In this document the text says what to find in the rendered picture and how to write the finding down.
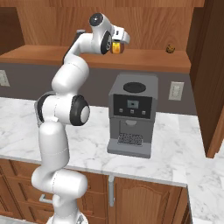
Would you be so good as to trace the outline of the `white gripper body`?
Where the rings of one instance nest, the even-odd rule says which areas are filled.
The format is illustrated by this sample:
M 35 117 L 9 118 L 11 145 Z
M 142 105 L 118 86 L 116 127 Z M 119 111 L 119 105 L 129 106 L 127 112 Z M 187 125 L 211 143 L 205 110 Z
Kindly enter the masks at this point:
M 121 29 L 121 34 L 121 42 L 124 44 L 128 44 L 130 42 L 130 35 L 124 29 Z

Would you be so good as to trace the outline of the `wooden wall cabinet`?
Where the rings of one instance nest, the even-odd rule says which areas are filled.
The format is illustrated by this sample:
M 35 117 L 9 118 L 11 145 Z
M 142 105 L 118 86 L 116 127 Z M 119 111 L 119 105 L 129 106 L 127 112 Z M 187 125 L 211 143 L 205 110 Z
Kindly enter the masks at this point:
M 125 29 L 130 42 L 121 54 L 84 54 L 91 67 L 187 74 L 193 9 L 202 5 L 200 0 L 0 0 L 0 9 L 16 11 L 24 40 L 0 61 L 58 66 L 76 31 L 90 32 L 90 16 L 101 12 Z M 174 53 L 166 51 L 168 45 Z

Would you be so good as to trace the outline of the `wooden wall cabinet door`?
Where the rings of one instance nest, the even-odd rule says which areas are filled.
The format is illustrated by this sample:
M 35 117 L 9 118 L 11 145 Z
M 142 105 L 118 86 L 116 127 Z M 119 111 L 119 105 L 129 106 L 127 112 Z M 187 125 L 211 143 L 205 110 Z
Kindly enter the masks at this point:
M 186 47 L 199 126 L 208 158 L 224 140 L 224 0 L 200 0 Z

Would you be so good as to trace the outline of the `wooden base cabinet door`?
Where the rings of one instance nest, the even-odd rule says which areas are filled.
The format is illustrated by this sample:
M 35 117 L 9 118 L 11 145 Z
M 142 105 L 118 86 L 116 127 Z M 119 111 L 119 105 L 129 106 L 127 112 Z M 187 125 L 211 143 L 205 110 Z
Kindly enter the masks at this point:
M 172 224 L 182 188 L 115 179 L 116 224 Z

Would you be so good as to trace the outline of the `orange honey bottle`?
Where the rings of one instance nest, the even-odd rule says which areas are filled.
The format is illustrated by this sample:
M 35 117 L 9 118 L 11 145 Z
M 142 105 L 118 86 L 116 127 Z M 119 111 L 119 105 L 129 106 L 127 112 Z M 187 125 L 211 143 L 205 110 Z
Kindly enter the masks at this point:
M 111 52 L 113 54 L 120 54 L 121 53 L 121 44 L 119 42 L 113 42 L 111 46 Z

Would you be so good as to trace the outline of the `white wall socket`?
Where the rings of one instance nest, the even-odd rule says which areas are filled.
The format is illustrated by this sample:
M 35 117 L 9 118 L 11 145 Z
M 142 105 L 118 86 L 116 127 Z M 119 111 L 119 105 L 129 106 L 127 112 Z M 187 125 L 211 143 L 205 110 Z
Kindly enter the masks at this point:
M 169 100 L 180 101 L 184 89 L 184 82 L 172 81 L 170 86 Z
M 7 74 L 4 70 L 0 70 L 0 85 L 3 87 L 8 87 L 10 85 Z

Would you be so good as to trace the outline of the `grey coffee machine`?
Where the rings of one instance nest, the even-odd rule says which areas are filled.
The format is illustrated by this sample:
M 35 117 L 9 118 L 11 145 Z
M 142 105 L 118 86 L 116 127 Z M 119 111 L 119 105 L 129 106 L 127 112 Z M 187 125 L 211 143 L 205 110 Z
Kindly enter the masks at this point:
M 108 94 L 108 153 L 151 157 L 158 105 L 158 77 L 120 73 Z

